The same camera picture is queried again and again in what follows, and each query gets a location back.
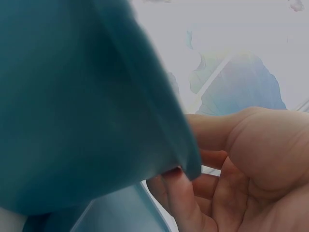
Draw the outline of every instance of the skin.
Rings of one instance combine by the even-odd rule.
[[[177,168],[147,181],[180,232],[309,231],[309,114],[250,108],[188,120],[202,164],[221,175],[190,182]]]

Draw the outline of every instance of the teal garment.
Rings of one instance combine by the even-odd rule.
[[[139,183],[80,206],[29,217],[23,232],[170,232]]]
[[[177,166],[196,142],[127,0],[0,2],[0,206],[38,215]]]
[[[252,106],[286,109],[274,75],[254,54],[234,56],[202,96],[197,114],[227,115]]]

